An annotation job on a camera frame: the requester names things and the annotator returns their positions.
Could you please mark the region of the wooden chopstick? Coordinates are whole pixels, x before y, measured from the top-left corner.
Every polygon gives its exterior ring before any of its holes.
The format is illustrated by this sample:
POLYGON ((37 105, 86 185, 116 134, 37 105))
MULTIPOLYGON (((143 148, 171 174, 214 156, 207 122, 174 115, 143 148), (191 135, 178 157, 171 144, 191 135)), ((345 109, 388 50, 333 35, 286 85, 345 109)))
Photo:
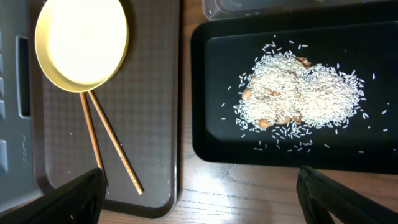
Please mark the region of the wooden chopstick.
POLYGON ((109 121, 108 121, 108 119, 107 119, 107 117, 105 115, 105 112, 103 111, 99 101, 97 100, 97 98, 95 96, 94 91, 90 90, 88 92, 88 94, 89 94, 89 96, 90 96, 90 98, 91 98, 91 100, 92 100, 92 102, 93 102, 93 104, 94 104, 94 106, 96 108, 96 111, 99 114, 100 119, 101 119, 101 121, 102 121, 102 123, 103 123, 103 125, 104 125, 104 127, 105 127, 105 129, 106 129, 106 131, 107 131, 107 133, 108 133, 108 135, 109 135, 114 147, 115 147, 115 150, 117 151, 117 153, 118 153, 118 155, 120 157, 120 160, 122 161, 123 166, 125 167, 125 169, 126 169, 128 175, 129 175, 132 183, 134 184, 134 186, 135 186, 135 188, 137 190, 137 193, 139 195, 142 195, 144 193, 144 189, 143 189, 142 185, 140 184, 139 179, 137 178, 137 175, 134 172, 134 169, 133 169, 131 163, 129 162, 129 159, 127 158, 124 150, 122 149, 121 144, 118 141, 118 138, 117 138, 115 132, 113 131, 113 129, 112 129, 112 127, 111 127, 111 125, 110 125, 110 123, 109 123, 109 121))
POLYGON ((93 126, 91 113, 90 113, 90 108, 88 106, 86 95, 85 95, 85 93, 79 93, 79 96, 80 96, 81 105, 82 105, 82 108, 83 108, 83 113, 85 115, 86 125, 87 125, 88 132, 89 132, 89 135, 90 135, 91 145, 93 147, 93 152, 94 152, 94 155, 95 155, 96 163, 97 163, 97 166, 103 171, 103 175, 104 175, 104 178, 105 178, 105 181, 106 181, 106 185, 108 186, 109 185, 108 184, 108 179, 107 179, 106 172, 105 172, 105 169, 104 169, 103 160, 102 160, 100 149, 99 149, 99 146, 98 146, 98 141, 97 141, 97 138, 96 138, 96 133, 95 133, 95 129, 94 129, 94 126, 93 126))

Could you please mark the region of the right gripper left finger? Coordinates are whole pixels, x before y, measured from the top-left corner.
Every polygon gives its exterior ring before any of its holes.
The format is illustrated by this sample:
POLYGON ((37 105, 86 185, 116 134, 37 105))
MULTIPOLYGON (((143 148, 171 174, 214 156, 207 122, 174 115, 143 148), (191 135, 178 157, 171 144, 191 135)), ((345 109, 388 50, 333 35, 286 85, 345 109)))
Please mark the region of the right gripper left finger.
POLYGON ((99 168, 73 179, 48 194, 1 217, 8 223, 98 223, 106 194, 99 168))

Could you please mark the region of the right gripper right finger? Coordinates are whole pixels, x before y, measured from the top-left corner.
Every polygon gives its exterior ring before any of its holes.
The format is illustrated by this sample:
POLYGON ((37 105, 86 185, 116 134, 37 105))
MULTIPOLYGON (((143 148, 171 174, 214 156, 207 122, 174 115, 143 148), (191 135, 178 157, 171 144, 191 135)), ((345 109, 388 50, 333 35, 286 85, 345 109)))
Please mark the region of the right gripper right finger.
POLYGON ((347 188, 319 171, 302 166, 296 184, 307 223, 397 223, 397 212, 347 188))

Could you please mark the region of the yellow round plate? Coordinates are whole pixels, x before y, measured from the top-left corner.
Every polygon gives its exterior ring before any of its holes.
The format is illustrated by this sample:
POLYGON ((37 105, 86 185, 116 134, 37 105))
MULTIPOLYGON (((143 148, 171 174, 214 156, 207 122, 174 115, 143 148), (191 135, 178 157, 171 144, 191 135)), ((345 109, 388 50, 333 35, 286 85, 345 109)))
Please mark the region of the yellow round plate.
POLYGON ((43 73, 74 93, 106 83, 123 63, 128 44, 127 18, 118 0, 49 0, 35 27, 43 73))

